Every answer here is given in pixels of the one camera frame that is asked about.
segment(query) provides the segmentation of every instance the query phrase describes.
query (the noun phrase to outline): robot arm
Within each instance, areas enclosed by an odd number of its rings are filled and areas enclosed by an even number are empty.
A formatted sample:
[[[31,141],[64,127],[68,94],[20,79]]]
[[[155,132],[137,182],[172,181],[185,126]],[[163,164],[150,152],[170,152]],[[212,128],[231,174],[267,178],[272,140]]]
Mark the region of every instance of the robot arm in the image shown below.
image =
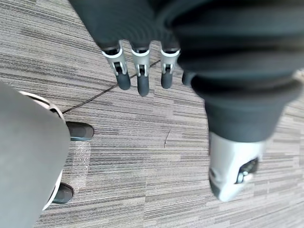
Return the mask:
[[[284,106],[302,90],[304,3],[298,0],[70,0],[95,42],[129,40],[139,94],[149,91],[149,43],[160,40],[161,85],[178,59],[183,83],[205,100],[211,189],[229,201],[256,172]],[[124,60],[109,61],[130,87]]]

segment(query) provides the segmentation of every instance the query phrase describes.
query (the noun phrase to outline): black rubber sleeve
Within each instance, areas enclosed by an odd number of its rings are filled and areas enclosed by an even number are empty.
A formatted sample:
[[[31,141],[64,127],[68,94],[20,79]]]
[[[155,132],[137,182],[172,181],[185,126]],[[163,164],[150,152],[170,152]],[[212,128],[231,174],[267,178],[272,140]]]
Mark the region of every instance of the black rubber sleeve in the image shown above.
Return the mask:
[[[196,76],[191,85],[205,99],[209,131],[225,139],[244,143],[269,138],[284,106],[302,91],[301,82],[291,77],[284,84],[274,81],[272,85],[268,82],[268,87],[255,88],[222,87],[214,80],[203,80]]]

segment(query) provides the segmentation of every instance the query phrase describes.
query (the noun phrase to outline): gray striped carpet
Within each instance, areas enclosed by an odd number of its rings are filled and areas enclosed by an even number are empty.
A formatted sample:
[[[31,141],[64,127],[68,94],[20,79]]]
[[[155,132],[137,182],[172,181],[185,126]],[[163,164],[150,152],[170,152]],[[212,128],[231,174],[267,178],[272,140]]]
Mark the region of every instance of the gray striped carpet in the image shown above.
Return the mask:
[[[162,89],[158,43],[151,49],[147,97],[133,78],[130,90],[115,87],[65,114],[94,126],[95,136],[71,143],[63,182],[74,198],[51,205],[35,227],[304,227],[304,96],[286,109],[254,182],[221,203],[209,189],[203,101],[181,84],[180,69]],[[1,81],[62,111],[116,83],[67,0],[1,0],[0,57]]]

